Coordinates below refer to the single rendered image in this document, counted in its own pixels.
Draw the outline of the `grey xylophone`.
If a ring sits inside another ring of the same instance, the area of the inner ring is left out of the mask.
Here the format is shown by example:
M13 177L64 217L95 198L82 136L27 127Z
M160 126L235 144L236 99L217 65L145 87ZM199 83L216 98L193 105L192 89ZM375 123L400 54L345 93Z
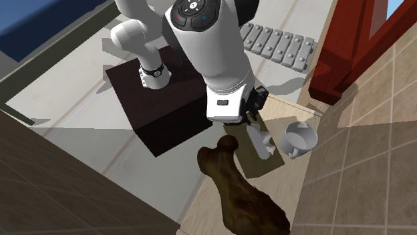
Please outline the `grey xylophone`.
M245 23L239 27L245 50L306 74L317 47L313 38Z

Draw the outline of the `white mug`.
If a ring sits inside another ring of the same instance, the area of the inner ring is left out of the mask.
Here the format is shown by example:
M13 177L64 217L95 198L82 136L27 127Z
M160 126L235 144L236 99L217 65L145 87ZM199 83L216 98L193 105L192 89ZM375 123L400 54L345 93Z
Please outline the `white mug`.
M281 134L280 150L291 159L312 150L318 143L317 132L306 122L293 122Z

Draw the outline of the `brown bone-shaped figure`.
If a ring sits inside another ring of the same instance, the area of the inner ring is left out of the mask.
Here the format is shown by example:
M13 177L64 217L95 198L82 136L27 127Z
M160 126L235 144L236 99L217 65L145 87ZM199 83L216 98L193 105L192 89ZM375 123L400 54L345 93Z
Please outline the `brown bone-shaped figure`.
M235 235L290 235L285 211L238 171L234 161L238 147L234 136L225 135L215 148L202 147L197 154L201 172L219 191L223 224Z

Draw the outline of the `dark robot stand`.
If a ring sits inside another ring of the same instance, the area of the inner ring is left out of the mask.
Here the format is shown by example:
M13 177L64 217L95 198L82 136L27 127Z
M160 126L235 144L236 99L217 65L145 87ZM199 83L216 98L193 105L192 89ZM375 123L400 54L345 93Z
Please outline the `dark robot stand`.
M171 47L159 52L172 74L162 89L142 86L137 59L106 70L132 129L154 157L213 125L206 117L206 85L201 74Z

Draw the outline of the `red wooden frame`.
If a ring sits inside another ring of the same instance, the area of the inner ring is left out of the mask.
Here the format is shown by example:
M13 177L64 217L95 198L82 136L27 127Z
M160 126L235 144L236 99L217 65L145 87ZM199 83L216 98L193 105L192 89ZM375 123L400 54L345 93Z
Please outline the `red wooden frame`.
M334 105L386 50L417 23L417 0L387 16L388 0L337 0L309 85L310 97Z

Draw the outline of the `blue panel in dark frame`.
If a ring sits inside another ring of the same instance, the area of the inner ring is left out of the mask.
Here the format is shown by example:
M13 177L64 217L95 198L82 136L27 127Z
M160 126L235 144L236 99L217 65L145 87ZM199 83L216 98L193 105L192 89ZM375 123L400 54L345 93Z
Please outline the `blue panel in dark frame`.
M114 0L0 0L0 110L32 126L7 102L119 14Z

